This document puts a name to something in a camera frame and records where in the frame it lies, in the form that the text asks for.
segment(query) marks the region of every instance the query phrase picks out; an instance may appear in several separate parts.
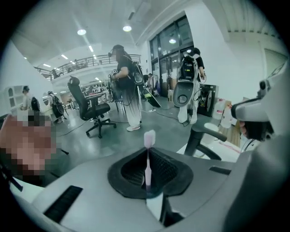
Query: black slot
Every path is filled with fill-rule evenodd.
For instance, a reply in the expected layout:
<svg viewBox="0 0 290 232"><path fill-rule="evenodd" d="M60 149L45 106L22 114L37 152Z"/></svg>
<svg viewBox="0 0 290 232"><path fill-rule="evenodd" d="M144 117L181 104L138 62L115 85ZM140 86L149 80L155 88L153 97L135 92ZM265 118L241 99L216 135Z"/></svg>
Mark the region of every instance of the black slot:
<svg viewBox="0 0 290 232"><path fill-rule="evenodd" d="M67 213L73 202L81 193L82 188L69 186L67 190L44 213L51 220L59 223Z"/></svg>
<svg viewBox="0 0 290 232"><path fill-rule="evenodd" d="M224 175L229 175L231 173L231 170L229 170L229 169L224 169L224 168L220 168L220 167L216 167L216 166L211 167L209 170L213 171L213 172L220 173L220 174L224 174Z"/></svg>

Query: ceiling light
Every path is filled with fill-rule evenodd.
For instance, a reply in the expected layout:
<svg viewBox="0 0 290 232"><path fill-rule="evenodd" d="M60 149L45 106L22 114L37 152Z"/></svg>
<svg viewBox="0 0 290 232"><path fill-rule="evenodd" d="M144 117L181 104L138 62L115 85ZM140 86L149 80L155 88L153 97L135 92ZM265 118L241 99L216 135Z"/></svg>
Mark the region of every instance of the ceiling light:
<svg viewBox="0 0 290 232"><path fill-rule="evenodd" d="M174 44L174 43L176 43L176 40L175 40L175 39L171 39L171 40L169 41L169 43Z"/></svg>
<svg viewBox="0 0 290 232"><path fill-rule="evenodd" d="M84 34L86 34L86 33L87 33L87 31L84 30L84 29L80 29L80 30L77 31L77 34L78 34L78 35L84 35Z"/></svg>
<svg viewBox="0 0 290 232"><path fill-rule="evenodd" d="M63 58L65 58L66 60L68 59L65 55L62 55Z"/></svg>
<svg viewBox="0 0 290 232"><path fill-rule="evenodd" d="M123 27L123 31L129 32L131 30L132 30L132 28L130 26Z"/></svg>

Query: black rubber cover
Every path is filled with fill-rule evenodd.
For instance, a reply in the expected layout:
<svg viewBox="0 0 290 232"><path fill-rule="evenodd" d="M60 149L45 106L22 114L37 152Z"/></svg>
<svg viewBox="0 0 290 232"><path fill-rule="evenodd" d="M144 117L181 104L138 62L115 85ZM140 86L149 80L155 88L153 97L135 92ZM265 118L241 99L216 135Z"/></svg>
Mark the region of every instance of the black rubber cover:
<svg viewBox="0 0 290 232"><path fill-rule="evenodd" d="M114 163L108 170L110 185L124 197L154 198L163 191L164 196L181 195L193 180L193 172L186 164L150 149L151 190L146 192L143 183L147 166L147 149L129 155Z"/></svg>

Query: chair backrest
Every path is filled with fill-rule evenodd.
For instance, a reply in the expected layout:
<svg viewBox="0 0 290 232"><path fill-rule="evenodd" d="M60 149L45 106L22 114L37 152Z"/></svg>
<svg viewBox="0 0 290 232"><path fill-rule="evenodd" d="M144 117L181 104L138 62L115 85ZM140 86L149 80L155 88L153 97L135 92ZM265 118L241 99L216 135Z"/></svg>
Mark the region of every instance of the chair backrest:
<svg viewBox="0 0 290 232"><path fill-rule="evenodd" d="M84 115L86 114L88 109L88 102L85 99L85 96L83 95L79 84L80 80L76 77L71 76L68 81L68 88L69 91L72 93L74 99L76 99L76 102L79 106L80 118L83 120L87 120L87 118L84 118Z"/></svg>

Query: white pants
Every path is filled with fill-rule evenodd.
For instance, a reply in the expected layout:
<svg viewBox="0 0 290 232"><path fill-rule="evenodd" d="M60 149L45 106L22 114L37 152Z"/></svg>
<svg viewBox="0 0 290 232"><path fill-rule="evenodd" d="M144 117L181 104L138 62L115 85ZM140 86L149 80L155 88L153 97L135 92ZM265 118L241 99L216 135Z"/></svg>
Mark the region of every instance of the white pants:
<svg viewBox="0 0 290 232"><path fill-rule="evenodd" d="M199 82L197 81L197 79L195 79L193 81L193 91L192 91L192 95L191 98L188 102L188 104L186 106L180 107L179 108L179 113L178 113L178 121L180 123L184 123L187 120L187 109L192 109L193 110L193 114L191 116L190 119L190 123L196 123L197 121L197 112L198 112L198 96L200 95L199 92Z"/></svg>
<svg viewBox="0 0 290 232"><path fill-rule="evenodd" d="M139 126L141 121L141 112L139 106L139 95L137 86L135 86L134 90L123 90L122 98L129 125L132 127Z"/></svg>

